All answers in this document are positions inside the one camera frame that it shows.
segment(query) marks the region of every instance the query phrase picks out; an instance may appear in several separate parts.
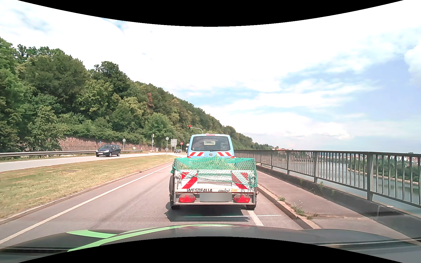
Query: traffic light pole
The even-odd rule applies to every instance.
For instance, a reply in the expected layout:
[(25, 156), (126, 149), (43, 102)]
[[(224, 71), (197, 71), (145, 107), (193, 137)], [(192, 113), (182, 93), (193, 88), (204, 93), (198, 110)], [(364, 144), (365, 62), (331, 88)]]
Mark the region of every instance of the traffic light pole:
[(191, 128), (191, 129), (199, 129), (199, 128), (191, 127), (191, 125), (188, 125), (188, 127)]

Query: asphalt road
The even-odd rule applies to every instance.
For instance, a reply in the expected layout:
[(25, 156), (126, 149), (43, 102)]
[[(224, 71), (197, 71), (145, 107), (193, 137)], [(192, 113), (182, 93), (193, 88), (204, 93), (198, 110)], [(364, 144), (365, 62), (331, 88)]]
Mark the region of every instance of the asphalt road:
[(150, 153), (134, 153), (134, 154), (120, 154), (120, 156), (83, 156), (83, 157), (64, 157), (64, 158), (52, 158), (52, 159), (38, 159), (38, 160), (21, 160), (21, 161), (8, 161), (0, 162), (0, 172), (13, 171), (41, 166), (50, 166), (65, 163), (93, 161), (93, 160), (111, 160), (112, 158), (131, 158), (139, 156), (150, 156), (150, 155), (163, 155), (161, 152), (150, 152)]
[(0, 248), (82, 229), (133, 230), (193, 223), (301, 229), (262, 194), (258, 195), (254, 211), (247, 211), (245, 206), (188, 206), (171, 210), (168, 196), (171, 165), (119, 180), (0, 225)]

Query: car hood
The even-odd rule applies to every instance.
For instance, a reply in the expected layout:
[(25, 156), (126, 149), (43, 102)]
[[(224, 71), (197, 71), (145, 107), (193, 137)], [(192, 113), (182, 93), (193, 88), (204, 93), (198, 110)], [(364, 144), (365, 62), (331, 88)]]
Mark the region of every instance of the car hood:
[(405, 255), (404, 253), (406, 252), (413, 252), (415, 256), (420, 256), (419, 252), (421, 251), (421, 246), (410, 242), (353, 230), (291, 230), (285, 228), (239, 224), (190, 224), (150, 227), (131, 231), (111, 229), (70, 231), (45, 236), (0, 249), (0, 260), (3, 259), (3, 257), (6, 257), (5, 259), (7, 260), (8, 254), (13, 257), (13, 260), (10, 262), (22, 262), (50, 254), (58, 254), (121, 242), (199, 236), (260, 238), (300, 242), (340, 248), (360, 253), (362, 253), (362, 250), (377, 253), (379, 249), (400, 248), (401, 255)]

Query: curb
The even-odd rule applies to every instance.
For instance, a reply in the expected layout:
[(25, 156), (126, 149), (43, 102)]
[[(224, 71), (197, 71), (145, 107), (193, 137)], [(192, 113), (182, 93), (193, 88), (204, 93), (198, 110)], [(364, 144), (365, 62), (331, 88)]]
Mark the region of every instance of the curb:
[(315, 224), (313, 221), (307, 219), (304, 216), (298, 215), (295, 210), (293, 210), (287, 203), (284, 201), (278, 200), (278, 197), (271, 193), (269, 190), (258, 184), (258, 190), (269, 199), (274, 205), (276, 205), (282, 212), (289, 216), (296, 224), (301, 226), (303, 229), (320, 229), (321, 227)]
[(81, 195), (81, 194), (84, 194), (84, 193), (90, 192), (90, 191), (95, 190), (95, 189), (97, 189), (97, 188), (100, 188), (100, 187), (102, 187), (102, 186), (105, 186), (105, 185), (108, 185), (108, 184), (111, 184), (111, 183), (117, 182), (117, 181), (119, 181), (119, 180), (122, 180), (122, 179), (125, 179), (125, 178), (128, 178), (128, 177), (131, 177), (131, 176), (135, 176), (135, 175), (140, 174), (140, 173), (142, 173), (142, 172), (145, 172), (145, 171), (148, 171), (148, 170), (152, 170), (152, 169), (154, 169), (154, 168), (157, 168), (157, 167), (162, 166), (162, 165), (169, 164), (169, 163), (171, 163), (171, 162), (173, 162), (173, 161), (169, 161), (169, 162), (166, 162), (166, 163), (163, 163), (163, 164), (160, 164), (160, 165), (156, 165), (156, 166), (154, 166), (154, 167), (150, 167), (150, 168), (147, 168), (147, 169), (145, 169), (145, 170), (141, 170), (141, 171), (135, 172), (135, 173), (130, 174), (130, 175), (127, 175), (127, 176), (123, 176), (123, 177), (120, 177), (120, 178), (116, 178), (116, 179), (114, 179), (114, 180), (112, 180), (112, 181), (109, 181), (109, 182), (106, 182), (106, 183), (103, 183), (103, 184), (100, 184), (100, 185), (94, 186), (94, 187), (92, 187), (92, 188), (85, 189), (85, 190), (83, 190), (83, 191), (77, 192), (77, 193), (72, 194), (72, 195), (70, 195), (70, 196), (67, 196), (67, 197), (62, 197), (62, 198), (60, 198), (60, 199), (58, 199), (58, 200), (51, 201), (51, 202), (46, 203), (46, 204), (44, 204), (44, 205), (36, 206), (36, 207), (30, 208), (30, 209), (28, 209), (28, 210), (26, 210), (26, 211), (19, 212), (19, 213), (16, 213), (16, 214), (13, 214), (13, 215), (11, 215), (11, 216), (9, 216), (9, 217), (7, 217), (7, 218), (0, 219), (0, 225), (3, 225), (3, 224), (6, 224), (6, 223), (9, 223), (9, 222), (11, 222), (11, 221), (13, 221), (13, 220), (16, 220), (16, 219), (19, 219), (19, 218), (21, 218), (21, 217), (23, 217), (23, 216), (26, 216), (26, 215), (32, 214), (32, 213), (34, 213), (34, 212), (40, 211), (40, 210), (42, 210), (42, 209), (44, 209), (44, 208), (47, 208), (47, 207), (49, 207), (49, 206), (52, 206), (52, 205), (55, 205), (55, 204), (61, 203), (62, 201), (65, 201), (65, 200), (71, 199), (71, 198), (73, 198), (73, 197), (79, 196), (79, 195)]

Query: bridge railing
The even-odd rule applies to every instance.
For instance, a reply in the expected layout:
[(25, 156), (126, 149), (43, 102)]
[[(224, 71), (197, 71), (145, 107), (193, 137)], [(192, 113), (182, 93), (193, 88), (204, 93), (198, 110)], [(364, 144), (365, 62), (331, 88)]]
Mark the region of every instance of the bridge railing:
[(297, 150), (236, 150), (277, 171), (308, 176), (421, 208), (421, 154)]

